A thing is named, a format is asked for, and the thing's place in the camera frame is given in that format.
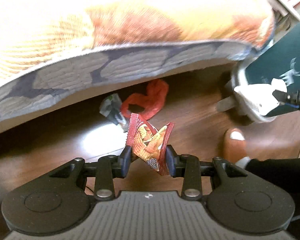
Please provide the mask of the teal trash bin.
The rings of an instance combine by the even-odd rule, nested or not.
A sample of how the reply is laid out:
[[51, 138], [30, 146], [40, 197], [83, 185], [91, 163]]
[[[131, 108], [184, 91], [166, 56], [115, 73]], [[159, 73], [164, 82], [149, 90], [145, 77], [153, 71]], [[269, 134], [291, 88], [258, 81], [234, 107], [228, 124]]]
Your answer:
[[[271, 84], [272, 79], [285, 81], [290, 94], [300, 91], [300, 23], [278, 40], [258, 58], [250, 57], [242, 61], [232, 72], [231, 85]], [[244, 102], [234, 91], [235, 99], [243, 115], [254, 122], [271, 122], [277, 116], [298, 111], [289, 105], [280, 104], [266, 116], [261, 116]]]

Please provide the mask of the red plastic bag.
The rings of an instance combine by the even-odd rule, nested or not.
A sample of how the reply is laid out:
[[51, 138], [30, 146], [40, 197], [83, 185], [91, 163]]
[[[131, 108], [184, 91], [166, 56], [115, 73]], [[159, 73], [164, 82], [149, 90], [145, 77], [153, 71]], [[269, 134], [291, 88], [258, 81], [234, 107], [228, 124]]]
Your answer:
[[120, 111], [125, 118], [130, 118], [130, 105], [143, 108], [139, 113], [144, 119], [149, 120], [155, 116], [164, 106], [168, 94], [169, 85], [162, 79], [152, 80], [146, 87], [146, 95], [133, 93], [122, 103]]

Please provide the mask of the white tissue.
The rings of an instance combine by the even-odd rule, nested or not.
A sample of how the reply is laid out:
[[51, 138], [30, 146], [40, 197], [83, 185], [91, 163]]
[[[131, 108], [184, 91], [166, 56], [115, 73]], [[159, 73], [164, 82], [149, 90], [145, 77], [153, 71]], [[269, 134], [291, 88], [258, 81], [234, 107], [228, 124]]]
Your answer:
[[271, 84], [258, 83], [236, 86], [234, 88], [235, 93], [237, 93], [252, 110], [261, 116], [266, 116], [280, 105], [279, 101], [273, 96], [275, 90], [286, 93], [287, 87], [285, 81], [272, 79]]

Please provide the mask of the red orange snack wrapper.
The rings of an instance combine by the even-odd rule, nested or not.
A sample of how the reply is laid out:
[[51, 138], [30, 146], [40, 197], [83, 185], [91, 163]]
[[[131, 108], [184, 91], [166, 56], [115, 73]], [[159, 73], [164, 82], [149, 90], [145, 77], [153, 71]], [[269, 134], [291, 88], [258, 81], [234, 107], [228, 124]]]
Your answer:
[[168, 175], [166, 146], [173, 128], [174, 123], [169, 122], [157, 129], [140, 114], [133, 113], [130, 116], [126, 145], [158, 174]]

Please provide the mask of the orange flower quilt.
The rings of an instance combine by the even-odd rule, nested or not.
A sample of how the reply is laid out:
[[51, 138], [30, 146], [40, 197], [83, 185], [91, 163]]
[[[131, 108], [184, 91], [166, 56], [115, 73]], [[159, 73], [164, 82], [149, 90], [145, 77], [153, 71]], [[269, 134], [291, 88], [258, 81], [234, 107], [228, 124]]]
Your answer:
[[0, 0], [0, 123], [75, 92], [261, 50], [267, 0]]

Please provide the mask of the brown slipper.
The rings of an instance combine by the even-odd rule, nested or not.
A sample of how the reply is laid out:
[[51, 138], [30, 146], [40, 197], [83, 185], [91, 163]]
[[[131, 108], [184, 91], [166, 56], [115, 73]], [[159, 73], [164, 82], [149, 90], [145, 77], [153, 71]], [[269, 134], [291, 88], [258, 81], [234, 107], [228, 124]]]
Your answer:
[[222, 157], [245, 169], [251, 158], [246, 152], [245, 137], [240, 129], [228, 129], [224, 135]]

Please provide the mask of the green grey wrapper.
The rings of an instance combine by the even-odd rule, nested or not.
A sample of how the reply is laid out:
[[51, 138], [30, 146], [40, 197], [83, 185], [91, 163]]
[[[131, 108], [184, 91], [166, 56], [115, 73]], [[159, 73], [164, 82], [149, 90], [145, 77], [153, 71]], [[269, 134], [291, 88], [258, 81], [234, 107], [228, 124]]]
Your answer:
[[128, 131], [129, 123], [122, 115], [122, 101], [117, 93], [106, 97], [99, 107], [99, 112], [116, 126], [120, 125], [124, 132]]

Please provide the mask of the metal bed leg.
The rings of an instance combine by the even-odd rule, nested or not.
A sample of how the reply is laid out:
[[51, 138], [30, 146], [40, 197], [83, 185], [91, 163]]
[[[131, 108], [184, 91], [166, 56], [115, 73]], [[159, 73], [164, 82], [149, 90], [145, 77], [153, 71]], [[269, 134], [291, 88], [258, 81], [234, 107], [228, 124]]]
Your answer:
[[216, 110], [218, 112], [226, 112], [230, 109], [235, 108], [237, 105], [236, 100], [233, 96], [229, 96], [217, 102]]

